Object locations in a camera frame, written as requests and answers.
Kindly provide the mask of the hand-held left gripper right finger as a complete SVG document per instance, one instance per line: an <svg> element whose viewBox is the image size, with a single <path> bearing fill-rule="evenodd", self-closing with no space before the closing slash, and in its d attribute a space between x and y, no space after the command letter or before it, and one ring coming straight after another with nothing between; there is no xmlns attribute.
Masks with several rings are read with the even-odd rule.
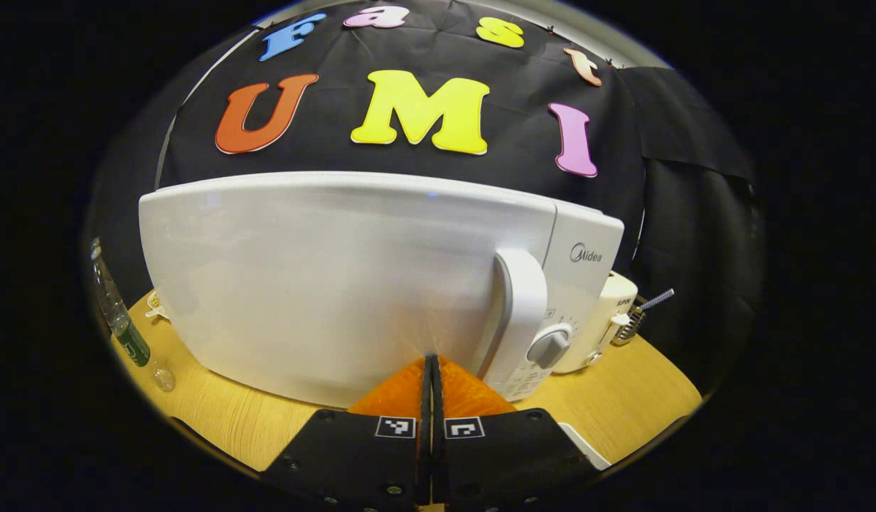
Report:
<svg viewBox="0 0 876 512"><path fill-rule="evenodd" d="M541 511L599 469L542 408L447 415L444 364L432 356L432 503L447 511Z"/></svg>

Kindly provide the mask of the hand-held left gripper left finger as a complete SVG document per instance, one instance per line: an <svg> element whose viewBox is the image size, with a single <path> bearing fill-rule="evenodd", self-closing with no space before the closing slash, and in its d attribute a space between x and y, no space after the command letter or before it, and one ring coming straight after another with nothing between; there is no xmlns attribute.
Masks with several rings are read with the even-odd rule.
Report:
<svg viewBox="0 0 876 512"><path fill-rule="evenodd" d="M317 410L260 479L327 511L428 506L432 376L434 356L426 356L413 387L413 416Z"/></svg>

